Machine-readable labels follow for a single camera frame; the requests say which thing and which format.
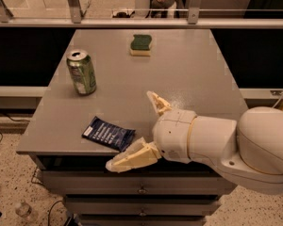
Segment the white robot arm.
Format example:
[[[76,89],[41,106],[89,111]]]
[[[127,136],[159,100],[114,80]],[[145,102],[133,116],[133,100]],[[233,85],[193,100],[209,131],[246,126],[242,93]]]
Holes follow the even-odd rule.
[[[153,140],[134,141],[106,164],[111,172],[153,165],[160,158],[204,164],[227,181],[264,194],[283,193],[283,111],[246,110],[237,121],[172,107],[149,91],[158,120]]]

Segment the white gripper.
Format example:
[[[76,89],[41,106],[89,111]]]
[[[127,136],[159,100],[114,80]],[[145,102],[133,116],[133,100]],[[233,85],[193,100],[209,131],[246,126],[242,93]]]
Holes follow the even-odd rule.
[[[194,111],[172,109],[169,102],[154,91],[146,95],[155,113],[160,116],[153,128],[154,142],[147,143],[143,137],[134,141],[124,152],[118,153],[106,163],[111,172],[125,172],[143,168],[157,163],[161,156],[168,161],[188,164],[188,134],[193,120],[197,117]]]

